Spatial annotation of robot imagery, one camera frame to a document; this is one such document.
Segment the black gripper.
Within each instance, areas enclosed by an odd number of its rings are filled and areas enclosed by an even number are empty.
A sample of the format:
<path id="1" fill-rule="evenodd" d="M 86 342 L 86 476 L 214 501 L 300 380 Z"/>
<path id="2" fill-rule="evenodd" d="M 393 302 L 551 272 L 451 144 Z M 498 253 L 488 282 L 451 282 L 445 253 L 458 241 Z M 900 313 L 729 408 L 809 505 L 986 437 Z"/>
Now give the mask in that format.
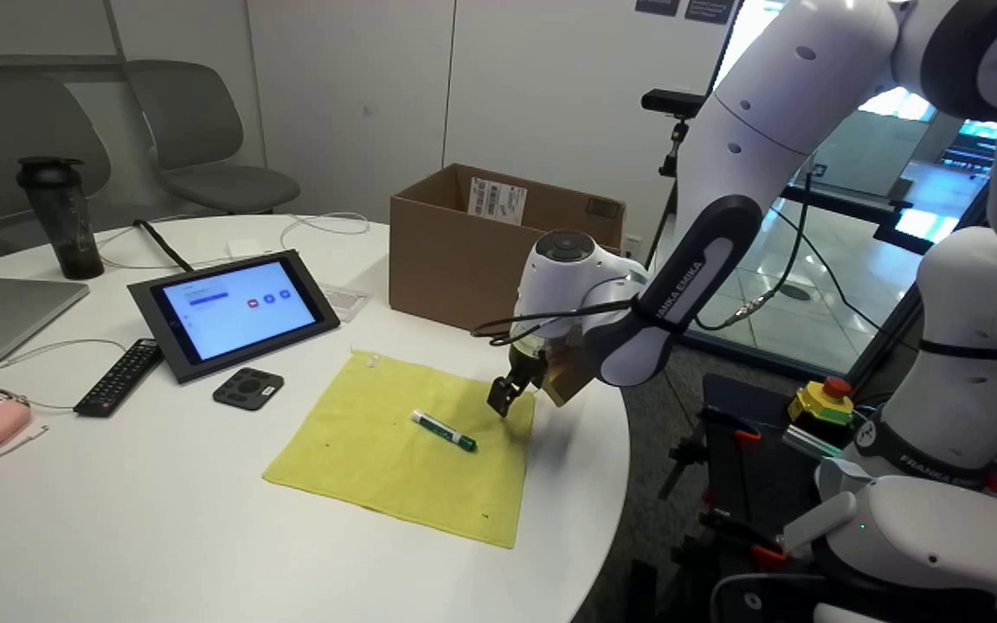
<path id="1" fill-rule="evenodd" d="M 525 387 L 541 387 L 554 404 L 566 404 L 592 380 L 592 365 L 583 347 L 531 347 L 509 349 L 509 371 L 492 380 L 488 408 L 509 417 Z"/>

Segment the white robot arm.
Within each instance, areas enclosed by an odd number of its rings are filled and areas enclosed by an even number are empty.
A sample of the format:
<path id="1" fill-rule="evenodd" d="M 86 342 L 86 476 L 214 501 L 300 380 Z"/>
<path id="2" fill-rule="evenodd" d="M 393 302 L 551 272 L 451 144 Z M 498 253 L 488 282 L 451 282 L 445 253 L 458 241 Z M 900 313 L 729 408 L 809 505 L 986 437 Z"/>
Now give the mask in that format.
<path id="1" fill-rule="evenodd" d="M 509 318 L 509 408 L 576 337 L 617 387 L 653 377 L 757 237 L 791 171 L 863 100 L 907 87 L 944 114 L 997 125 L 997 0 L 790 0 L 692 118 L 677 153 L 671 249 L 648 274 L 576 232 L 533 245 Z M 923 337 L 881 417 L 953 424 L 997 404 L 997 166 L 986 217 L 938 244 L 916 274 Z"/>

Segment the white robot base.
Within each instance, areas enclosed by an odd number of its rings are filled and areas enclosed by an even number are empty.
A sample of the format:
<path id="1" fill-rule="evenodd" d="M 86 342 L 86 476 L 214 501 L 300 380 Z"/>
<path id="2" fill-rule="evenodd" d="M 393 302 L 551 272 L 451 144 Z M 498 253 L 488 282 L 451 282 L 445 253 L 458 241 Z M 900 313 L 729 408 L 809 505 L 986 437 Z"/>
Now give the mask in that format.
<path id="1" fill-rule="evenodd" d="M 898 588 L 974 588 L 997 607 L 997 495 L 910 476 L 866 476 L 825 462 L 820 501 L 776 543 L 806 559 L 828 547 L 843 568 Z"/>

